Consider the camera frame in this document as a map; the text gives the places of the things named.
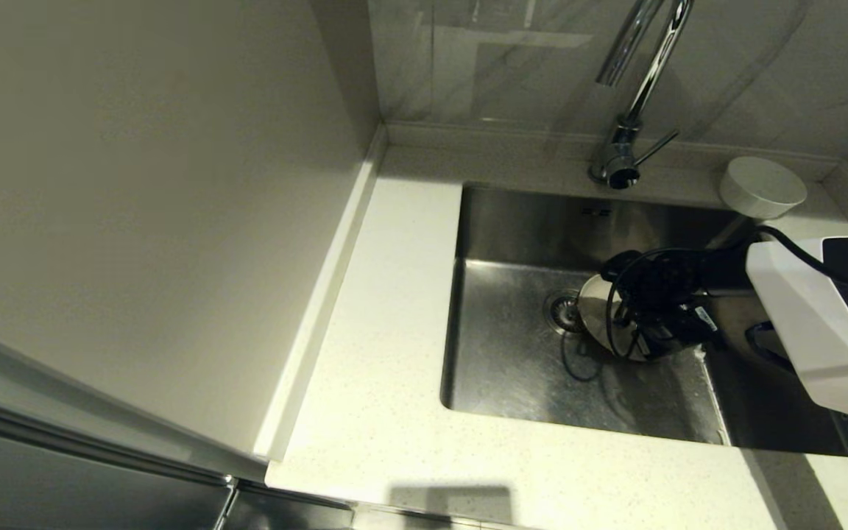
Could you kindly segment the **stainless steel sink basin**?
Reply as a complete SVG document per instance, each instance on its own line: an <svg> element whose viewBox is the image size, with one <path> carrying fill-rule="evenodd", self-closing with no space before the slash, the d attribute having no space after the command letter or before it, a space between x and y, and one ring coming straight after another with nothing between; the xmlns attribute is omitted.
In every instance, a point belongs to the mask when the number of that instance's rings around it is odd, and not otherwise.
<svg viewBox="0 0 848 530"><path fill-rule="evenodd" d="M752 352L756 299L704 302L717 342L636 363L546 325L546 295L580 289L626 250L701 248L747 231L721 209L468 185L454 259L441 401L448 409L758 450L844 456L831 413Z"/></svg>

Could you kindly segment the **round metal drain strainer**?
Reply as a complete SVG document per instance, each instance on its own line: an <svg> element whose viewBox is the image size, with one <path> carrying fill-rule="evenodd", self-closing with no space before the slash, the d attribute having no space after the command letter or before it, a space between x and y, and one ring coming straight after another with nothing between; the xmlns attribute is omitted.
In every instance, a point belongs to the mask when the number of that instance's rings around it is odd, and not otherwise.
<svg viewBox="0 0 848 530"><path fill-rule="evenodd" d="M578 309L579 293L578 289L559 289L546 295L543 315L556 334L571 336L587 330Z"/></svg>

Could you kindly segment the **beige tall cabinet side panel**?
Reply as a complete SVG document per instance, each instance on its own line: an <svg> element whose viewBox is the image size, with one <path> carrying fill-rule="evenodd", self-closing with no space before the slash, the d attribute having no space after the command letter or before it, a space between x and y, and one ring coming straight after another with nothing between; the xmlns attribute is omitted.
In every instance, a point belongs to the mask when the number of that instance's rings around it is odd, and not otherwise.
<svg viewBox="0 0 848 530"><path fill-rule="evenodd" d="M384 153L368 0L0 0L0 345L285 459Z"/></svg>

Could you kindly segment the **white bowl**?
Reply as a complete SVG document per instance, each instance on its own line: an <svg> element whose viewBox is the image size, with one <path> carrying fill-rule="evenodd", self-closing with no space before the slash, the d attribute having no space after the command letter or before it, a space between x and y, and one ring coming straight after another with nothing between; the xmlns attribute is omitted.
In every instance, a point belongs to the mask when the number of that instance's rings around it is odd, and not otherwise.
<svg viewBox="0 0 848 530"><path fill-rule="evenodd" d="M781 217L808 198L807 186L795 172L750 155L728 162L718 192L728 208L757 220Z"/></svg>

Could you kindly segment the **grey under-counter cabinet front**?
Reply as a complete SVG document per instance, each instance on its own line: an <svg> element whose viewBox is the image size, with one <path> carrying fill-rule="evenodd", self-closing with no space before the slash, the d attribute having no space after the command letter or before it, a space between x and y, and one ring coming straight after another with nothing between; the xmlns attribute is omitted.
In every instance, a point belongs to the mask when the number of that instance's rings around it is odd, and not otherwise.
<svg viewBox="0 0 848 530"><path fill-rule="evenodd" d="M351 530L347 503L239 481L214 530Z"/></svg>

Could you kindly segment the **grey tall cabinet door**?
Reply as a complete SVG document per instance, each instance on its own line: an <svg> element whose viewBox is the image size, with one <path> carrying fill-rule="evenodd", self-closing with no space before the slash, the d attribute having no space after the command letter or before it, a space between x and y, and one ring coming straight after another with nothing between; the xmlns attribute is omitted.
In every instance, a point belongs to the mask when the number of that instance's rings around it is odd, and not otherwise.
<svg viewBox="0 0 848 530"><path fill-rule="evenodd" d="M0 407L0 530L219 530L237 483Z"/></svg>

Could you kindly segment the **beige round plate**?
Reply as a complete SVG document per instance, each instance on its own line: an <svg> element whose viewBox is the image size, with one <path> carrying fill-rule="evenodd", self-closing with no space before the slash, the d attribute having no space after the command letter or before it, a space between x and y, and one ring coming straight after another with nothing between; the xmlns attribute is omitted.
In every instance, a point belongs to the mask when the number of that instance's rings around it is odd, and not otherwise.
<svg viewBox="0 0 848 530"><path fill-rule="evenodd" d="M615 293L608 300L612 284L600 275L589 278L580 289L576 308L587 332L616 358L631 362L647 362L649 346L640 335L636 323L621 321L622 298Z"/></svg>

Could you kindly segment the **chrome kitchen faucet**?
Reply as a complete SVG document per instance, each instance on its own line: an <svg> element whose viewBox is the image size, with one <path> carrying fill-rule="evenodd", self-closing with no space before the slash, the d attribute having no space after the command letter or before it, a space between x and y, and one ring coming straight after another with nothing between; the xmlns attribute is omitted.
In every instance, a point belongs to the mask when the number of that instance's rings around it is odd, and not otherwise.
<svg viewBox="0 0 848 530"><path fill-rule="evenodd" d="M674 54L681 35L687 26L693 11L695 0L637 0L627 13L625 21L617 34L608 56L596 77L596 83L613 87L620 82L627 66L634 57L643 37L666 1L671 8L664 24L663 33L657 41L655 51L645 70L639 87L627 105L626 111L619 114L615 124L598 151L593 155L588 168L592 181L606 185L612 190L626 190L640 180L640 165L652 158L660 149L679 137L679 130L671 130L642 155L635 153L636 140L643 127L643 114L647 104L659 83L660 77Z"/></svg>

